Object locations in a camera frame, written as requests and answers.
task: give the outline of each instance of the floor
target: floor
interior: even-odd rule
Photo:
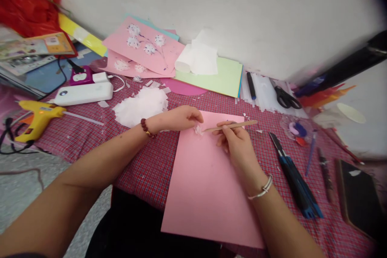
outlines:
[[[47,187],[69,164],[49,154],[0,155],[0,171],[22,171],[39,168],[42,181]],[[41,193],[41,186],[35,171],[20,175],[0,175],[0,233],[27,208]],[[71,242],[65,258],[84,257],[90,239],[99,221],[110,207],[111,187],[107,188],[89,211],[77,234]]]

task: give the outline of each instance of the black scissors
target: black scissors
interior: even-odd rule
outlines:
[[[277,93],[277,101],[282,107],[284,107],[286,109],[288,109],[290,107],[293,107],[295,109],[302,108],[302,105],[300,104],[299,101],[297,101],[294,97],[292,97],[287,92],[285,92],[283,90],[283,88],[276,85],[276,83],[271,78],[269,78],[269,80],[270,80],[271,84],[273,85],[275,92]]]

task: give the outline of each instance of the red plastic bag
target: red plastic bag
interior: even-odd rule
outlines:
[[[60,0],[0,0],[0,22],[23,37],[62,31],[58,23]]]

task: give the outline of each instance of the yellow glue gun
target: yellow glue gun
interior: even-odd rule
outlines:
[[[38,140],[52,118],[60,118],[66,111],[63,107],[37,101],[20,101],[19,105],[33,112],[33,120],[28,129],[15,138],[17,142],[27,143],[30,140]]]

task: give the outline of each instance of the black pants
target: black pants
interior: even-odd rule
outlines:
[[[97,226],[86,258],[219,257],[213,241],[161,233],[163,213],[113,188],[112,206]]]

